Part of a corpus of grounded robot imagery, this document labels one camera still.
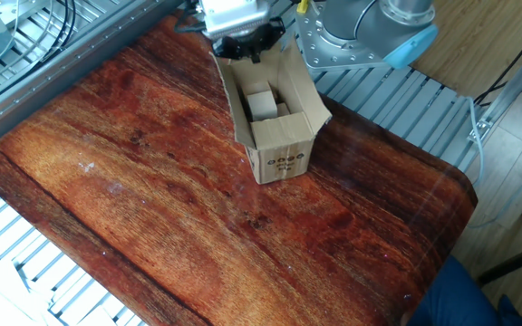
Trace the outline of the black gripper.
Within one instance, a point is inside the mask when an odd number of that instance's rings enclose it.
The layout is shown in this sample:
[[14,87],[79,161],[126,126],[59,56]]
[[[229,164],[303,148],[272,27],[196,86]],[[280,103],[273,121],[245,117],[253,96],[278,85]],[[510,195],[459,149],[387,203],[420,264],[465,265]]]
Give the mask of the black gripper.
[[213,53],[219,58],[260,62],[263,51],[270,50],[285,33],[281,17],[274,17],[249,34],[225,36],[212,43]]

